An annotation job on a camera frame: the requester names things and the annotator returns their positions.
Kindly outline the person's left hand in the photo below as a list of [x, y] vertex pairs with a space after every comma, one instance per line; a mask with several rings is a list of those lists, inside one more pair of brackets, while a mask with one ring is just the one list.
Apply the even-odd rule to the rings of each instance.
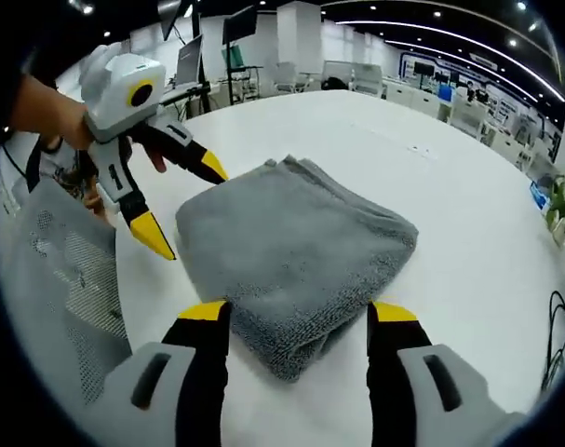
[[[95, 141], [87, 127], [85, 111], [85, 105], [76, 102], [74, 105], [65, 109], [60, 115], [60, 135], [76, 150], [87, 150], [91, 143]], [[142, 145], [141, 147], [145, 150], [146, 155], [148, 155], [155, 169], [160, 173], [164, 173], [167, 170], [164, 157], [158, 154], [157, 150], [153, 147], [146, 145]]]

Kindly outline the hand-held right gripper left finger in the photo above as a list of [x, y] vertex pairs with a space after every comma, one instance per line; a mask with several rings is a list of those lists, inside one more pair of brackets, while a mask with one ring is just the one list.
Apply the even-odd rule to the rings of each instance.
[[102, 442], [108, 446], [219, 446], [231, 305], [215, 301], [180, 313], [106, 378]]

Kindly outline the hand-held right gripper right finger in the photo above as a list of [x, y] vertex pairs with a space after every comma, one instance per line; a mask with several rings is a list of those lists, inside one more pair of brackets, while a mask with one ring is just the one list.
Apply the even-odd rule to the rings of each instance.
[[367, 329], [372, 445], [497, 446], [518, 425], [481, 373], [432, 344], [409, 310], [371, 302]]

